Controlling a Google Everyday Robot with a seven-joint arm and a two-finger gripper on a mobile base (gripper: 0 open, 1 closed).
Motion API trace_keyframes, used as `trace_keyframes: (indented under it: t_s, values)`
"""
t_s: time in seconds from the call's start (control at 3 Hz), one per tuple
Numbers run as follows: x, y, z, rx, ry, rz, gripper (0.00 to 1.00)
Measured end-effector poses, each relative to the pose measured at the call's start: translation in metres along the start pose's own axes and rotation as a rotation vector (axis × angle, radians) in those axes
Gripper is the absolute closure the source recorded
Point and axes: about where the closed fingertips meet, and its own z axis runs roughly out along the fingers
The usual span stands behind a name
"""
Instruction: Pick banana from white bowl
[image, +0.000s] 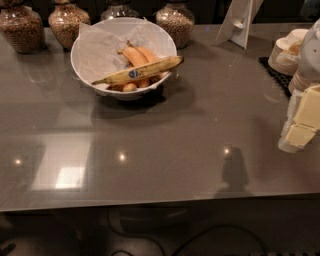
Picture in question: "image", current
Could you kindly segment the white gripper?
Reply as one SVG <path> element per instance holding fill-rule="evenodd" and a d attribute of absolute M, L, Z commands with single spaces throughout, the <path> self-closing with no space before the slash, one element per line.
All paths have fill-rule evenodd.
<path fill-rule="evenodd" d="M 278 148 L 296 153 L 304 148 L 320 129 L 320 85 L 311 86 L 303 94 L 295 90 L 289 100 L 287 120 L 281 131 Z"/>

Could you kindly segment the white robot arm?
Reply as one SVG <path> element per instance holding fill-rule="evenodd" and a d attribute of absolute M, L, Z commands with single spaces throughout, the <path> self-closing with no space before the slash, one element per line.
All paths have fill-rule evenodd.
<path fill-rule="evenodd" d="M 289 83 L 291 97 L 278 148 L 302 150 L 320 131 L 320 19 L 304 36 L 298 68 Z"/>

